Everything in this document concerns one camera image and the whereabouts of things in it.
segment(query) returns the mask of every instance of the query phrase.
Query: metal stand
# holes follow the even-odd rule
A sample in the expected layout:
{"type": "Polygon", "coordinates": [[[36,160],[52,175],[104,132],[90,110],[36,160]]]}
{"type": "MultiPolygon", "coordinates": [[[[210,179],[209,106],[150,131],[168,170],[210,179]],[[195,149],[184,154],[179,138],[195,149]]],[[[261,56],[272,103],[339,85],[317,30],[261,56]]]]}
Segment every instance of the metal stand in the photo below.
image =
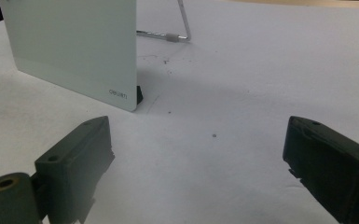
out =
{"type": "Polygon", "coordinates": [[[136,34],[139,36],[162,39],[170,42],[186,43],[190,41],[191,39],[190,27],[188,26],[187,15],[185,11],[185,6],[183,4],[183,0],[178,0],[178,4],[179,4],[180,12],[182,14],[183,23],[185,24],[187,36],[176,35],[176,34],[159,34],[159,33],[153,33],[148,31],[136,31],[136,34]]]}

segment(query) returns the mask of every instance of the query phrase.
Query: white panel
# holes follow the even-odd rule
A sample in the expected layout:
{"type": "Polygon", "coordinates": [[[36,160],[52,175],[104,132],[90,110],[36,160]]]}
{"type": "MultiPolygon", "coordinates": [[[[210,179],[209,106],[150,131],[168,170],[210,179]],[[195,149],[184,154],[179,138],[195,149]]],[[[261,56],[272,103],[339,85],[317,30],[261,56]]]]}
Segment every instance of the white panel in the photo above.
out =
{"type": "Polygon", "coordinates": [[[136,107],[135,0],[0,0],[22,72],[136,107]]]}

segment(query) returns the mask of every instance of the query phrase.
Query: white surface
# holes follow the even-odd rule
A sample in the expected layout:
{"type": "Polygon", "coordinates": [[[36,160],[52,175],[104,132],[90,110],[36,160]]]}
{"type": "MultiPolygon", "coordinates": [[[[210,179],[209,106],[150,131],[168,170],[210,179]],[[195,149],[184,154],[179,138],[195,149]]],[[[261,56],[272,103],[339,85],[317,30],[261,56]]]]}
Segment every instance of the white surface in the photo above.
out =
{"type": "MultiPolygon", "coordinates": [[[[140,1],[138,27],[179,33],[167,2],[140,1]]],[[[134,113],[17,72],[0,22],[0,175],[34,172],[108,115],[117,158],[87,224],[337,223],[287,171],[283,142],[292,115],[359,142],[359,9],[186,6],[191,44],[137,39],[134,113]]]]}
{"type": "Polygon", "coordinates": [[[135,0],[1,0],[0,6],[20,71],[136,108],[135,0]]]}

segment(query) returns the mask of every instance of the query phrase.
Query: white table surface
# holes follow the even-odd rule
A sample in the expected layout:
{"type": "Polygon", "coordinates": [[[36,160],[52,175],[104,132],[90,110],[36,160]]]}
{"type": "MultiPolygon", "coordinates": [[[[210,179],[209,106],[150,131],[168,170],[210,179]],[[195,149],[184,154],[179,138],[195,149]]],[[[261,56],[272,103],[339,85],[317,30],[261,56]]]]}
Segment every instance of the white table surface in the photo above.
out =
{"type": "MultiPolygon", "coordinates": [[[[359,143],[359,9],[186,9],[191,44],[138,37],[134,113],[18,72],[0,22],[0,175],[32,174],[78,124],[107,115],[117,158],[87,224],[337,223],[287,171],[283,143],[292,115],[359,143]]],[[[184,32],[173,0],[140,1],[138,28],[184,32]]]]}

